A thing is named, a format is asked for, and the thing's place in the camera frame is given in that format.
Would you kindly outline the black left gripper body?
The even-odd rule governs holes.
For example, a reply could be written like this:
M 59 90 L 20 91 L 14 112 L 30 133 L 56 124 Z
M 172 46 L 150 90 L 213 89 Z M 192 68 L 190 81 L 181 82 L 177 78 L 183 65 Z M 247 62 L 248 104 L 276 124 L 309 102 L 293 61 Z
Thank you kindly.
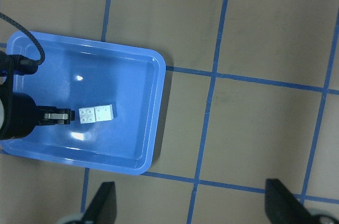
M 1 139 L 17 139 L 28 136 L 38 124 L 38 107 L 27 94 L 13 93 L 11 107 L 5 110 L 1 127 Z

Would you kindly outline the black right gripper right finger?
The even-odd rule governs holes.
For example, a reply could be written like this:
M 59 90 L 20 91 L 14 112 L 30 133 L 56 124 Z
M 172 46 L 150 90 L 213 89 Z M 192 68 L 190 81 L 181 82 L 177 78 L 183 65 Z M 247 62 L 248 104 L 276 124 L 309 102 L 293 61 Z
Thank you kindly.
M 312 223 L 311 214 L 276 178 L 265 181 L 265 214 L 270 223 Z

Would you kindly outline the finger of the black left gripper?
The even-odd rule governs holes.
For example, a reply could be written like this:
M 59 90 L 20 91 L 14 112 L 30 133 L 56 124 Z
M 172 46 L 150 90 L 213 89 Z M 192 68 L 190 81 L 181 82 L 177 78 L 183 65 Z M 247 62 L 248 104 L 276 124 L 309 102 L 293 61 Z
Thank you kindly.
M 38 106 L 38 126 L 69 125 L 75 120 L 75 111 L 55 106 Z

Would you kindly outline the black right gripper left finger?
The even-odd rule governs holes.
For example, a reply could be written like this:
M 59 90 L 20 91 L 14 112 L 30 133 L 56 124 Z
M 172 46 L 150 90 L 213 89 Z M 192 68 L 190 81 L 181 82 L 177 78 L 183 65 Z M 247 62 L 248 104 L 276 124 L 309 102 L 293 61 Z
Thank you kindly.
M 103 182 L 81 218 L 81 223 L 115 223 L 117 198 L 115 182 Z

